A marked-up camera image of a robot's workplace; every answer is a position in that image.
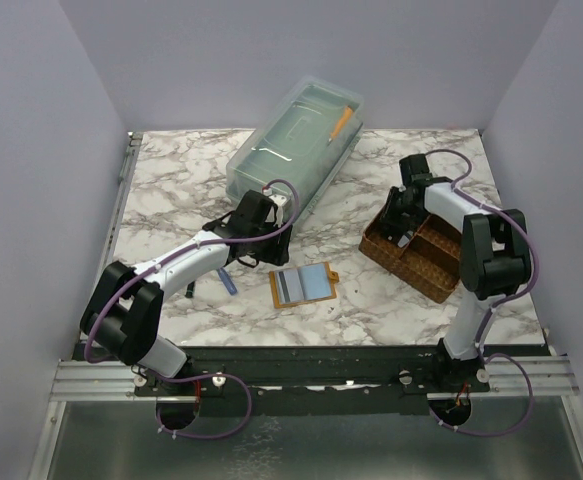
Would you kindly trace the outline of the grey credit card stack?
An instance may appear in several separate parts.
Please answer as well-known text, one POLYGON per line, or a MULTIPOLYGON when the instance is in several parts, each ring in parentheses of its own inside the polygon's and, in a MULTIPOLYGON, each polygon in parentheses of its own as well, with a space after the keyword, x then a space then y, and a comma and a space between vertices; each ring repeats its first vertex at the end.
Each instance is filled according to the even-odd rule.
POLYGON ((399 238, 395 239, 394 244, 400 248, 406 248, 407 245, 410 243, 410 241, 413 238, 413 233, 411 231, 405 232, 402 236, 400 236, 399 238))

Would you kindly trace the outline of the silver credit card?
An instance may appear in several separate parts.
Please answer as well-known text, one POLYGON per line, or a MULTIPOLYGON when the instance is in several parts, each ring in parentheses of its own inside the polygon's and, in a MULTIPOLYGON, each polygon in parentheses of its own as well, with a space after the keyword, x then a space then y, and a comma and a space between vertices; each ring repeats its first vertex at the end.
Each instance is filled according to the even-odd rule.
POLYGON ((297 269, 278 271, 275 278, 281 305, 296 304, 305 300, 301 276, 297 269))

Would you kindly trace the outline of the tan card holder wallet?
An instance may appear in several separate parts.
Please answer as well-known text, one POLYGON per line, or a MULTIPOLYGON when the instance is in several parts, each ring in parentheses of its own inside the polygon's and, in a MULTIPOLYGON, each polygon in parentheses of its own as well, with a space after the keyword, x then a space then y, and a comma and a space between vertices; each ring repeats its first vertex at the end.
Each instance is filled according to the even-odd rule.
POLYGON ((337 297, 335 285, 339 281, 339 274, 330 268, 328 262, 320 262, 301 267, 289 267, 269 273, 272 300, 276 309, 291 308, 299 305, 335 299, 337 297), (296 304, 281 305, 278 298, 275 274, 278 271, 287 269, 297 269, 299 271, 305 294, 305 300, 296 304))

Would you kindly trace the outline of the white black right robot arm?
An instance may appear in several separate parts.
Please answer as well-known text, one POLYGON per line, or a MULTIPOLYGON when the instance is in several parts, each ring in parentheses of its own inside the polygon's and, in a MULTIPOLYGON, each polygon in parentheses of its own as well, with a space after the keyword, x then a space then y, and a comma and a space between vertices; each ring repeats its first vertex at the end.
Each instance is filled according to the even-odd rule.
POLYGON ((483 359, 483 341, 495 310, 524 296, 537 281, 538 262, 519 210, 501 210, 471 197, 459 188, 467 172, 452 180, 436 177, 427 154, 399 161, 402 185, 393 187, 379 216, 382 235, 405 247, 430 215, 460 234, 459 275, 463 297, 455 319, 442 339, 445 357, 431 367, 431 379, 451 392, 467 380, 463 362, 483 359))

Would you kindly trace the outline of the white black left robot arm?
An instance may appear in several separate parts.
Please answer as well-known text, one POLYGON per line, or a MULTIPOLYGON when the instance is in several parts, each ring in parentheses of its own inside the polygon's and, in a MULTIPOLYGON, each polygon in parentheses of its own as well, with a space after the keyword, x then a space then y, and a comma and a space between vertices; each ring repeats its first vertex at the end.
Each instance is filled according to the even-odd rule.
POLYGON ((235 210, 206 223, 174 250, 135 266, 109 264, 80 320, 87 336, 85 359, 101 360, 93 354, 97 343, 123 364, 157 373, 168 393, 185 393, 193 372, 187 354, 158 334, 163 303, 199 277, 244 257, 284 265, 294 222, 284 219, 289 203, 271 188, 249 190, 235 210))

